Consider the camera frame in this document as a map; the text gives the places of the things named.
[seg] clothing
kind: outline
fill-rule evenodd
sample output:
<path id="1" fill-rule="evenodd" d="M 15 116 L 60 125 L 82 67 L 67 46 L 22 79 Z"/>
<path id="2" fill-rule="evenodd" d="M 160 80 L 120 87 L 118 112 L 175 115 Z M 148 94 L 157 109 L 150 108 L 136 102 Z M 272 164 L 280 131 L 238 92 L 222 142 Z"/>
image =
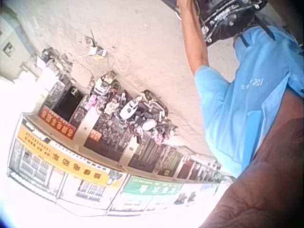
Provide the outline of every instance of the clothing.
<path id="1" fill-rule="evenodd" d="M 195 73 L 206 141 L 234 177 L 249 165 L 269 132 L 286 88 L 304 96 L 303 56 L 297 42 L 269 28 L 275 40 L 260 27 L 243 33 L 248 47 L 236 40 L 240 65 L 232 83 L 208 66 Z"/>

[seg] green sign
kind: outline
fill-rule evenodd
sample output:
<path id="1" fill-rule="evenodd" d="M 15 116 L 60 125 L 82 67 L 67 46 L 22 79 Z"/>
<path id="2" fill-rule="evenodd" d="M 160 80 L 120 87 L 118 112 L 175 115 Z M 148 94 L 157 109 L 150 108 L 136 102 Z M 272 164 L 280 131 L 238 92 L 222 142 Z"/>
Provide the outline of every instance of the green sign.
<path id="1" fill-rule="evenodd" d="M 131 176 L 123 192 L 135 195 L 175 195 L 181 188 L 182 184 L 180 183 Z"/>

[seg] yellow sign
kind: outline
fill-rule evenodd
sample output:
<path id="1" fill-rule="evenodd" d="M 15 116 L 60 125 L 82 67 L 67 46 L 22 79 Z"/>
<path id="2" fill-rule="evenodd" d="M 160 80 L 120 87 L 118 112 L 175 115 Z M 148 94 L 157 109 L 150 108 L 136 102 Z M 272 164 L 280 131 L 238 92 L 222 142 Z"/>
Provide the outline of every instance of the yellow sign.
<path id="1" fill-rule="evenodd" d="M 21 125 L 20 127 L 18 139 L 31 152 L 46 162 L 81 179 L 100 185 L 119 188 L 126 177 L 125 173 L 114 170 L 110 170 L 108 173 L 69 157 L 53 146 L 40 140 L 24 125 Z"/>

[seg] blue shirt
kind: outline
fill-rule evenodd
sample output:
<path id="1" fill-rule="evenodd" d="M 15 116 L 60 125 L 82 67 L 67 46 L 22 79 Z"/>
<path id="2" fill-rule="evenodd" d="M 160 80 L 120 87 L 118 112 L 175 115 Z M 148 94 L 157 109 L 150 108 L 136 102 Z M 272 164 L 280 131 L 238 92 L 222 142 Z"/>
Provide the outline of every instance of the blue shirt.
<path id="1" fill-rule="evenodd" d="M 219 163 L 238 177 L 269 132 L 284 91 L 303 97 L 303 56 L 297 42 L 275 27 L 271 39 L 260 27 L 235 43 L 239 68 L 227 82 L 208 66 L 195 73 L 206 141 Z"/>

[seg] shop sign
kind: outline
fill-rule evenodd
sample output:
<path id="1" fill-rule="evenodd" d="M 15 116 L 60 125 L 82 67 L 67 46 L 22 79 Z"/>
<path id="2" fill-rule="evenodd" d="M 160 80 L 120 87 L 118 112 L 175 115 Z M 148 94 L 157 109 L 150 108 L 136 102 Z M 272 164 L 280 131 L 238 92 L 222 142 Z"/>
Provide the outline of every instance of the shop sign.
<path id="1" fill-rule="evenodd" d="M 78 161 L 71 156 L 56 149 L 46 140 L 41 140 L 25 125 L 21 125 L 18 140 L 32 153 L 57 168 L 73 174 L 74 176 L 99 185 L 120 187 L 126 174 L 120 173 L 100 165 L 93 166 Z"/>
<path id="2" fill-rule="evenodd" d="M 39 117 L 59 133 L 68 137 L 69 139 L 73 139 L 76 128 L 61 118 L 59 115 L 54 113 L 48 107 L 43 107 L 39 114 Z"/>
<path id="3" fill-rule="evenodd" d="M 123 192 L 135 195 L 175 195 L 180 191 L 182 185 L 181 183 L 131 176 Z"/>
<path id="4" fill-rule="evenodd" d="M 101 138 L 101 133 L 92 129 L 91 133 L 89 134 L 89 138 L 93 139 L 94 141 L 98 142 Z"/>

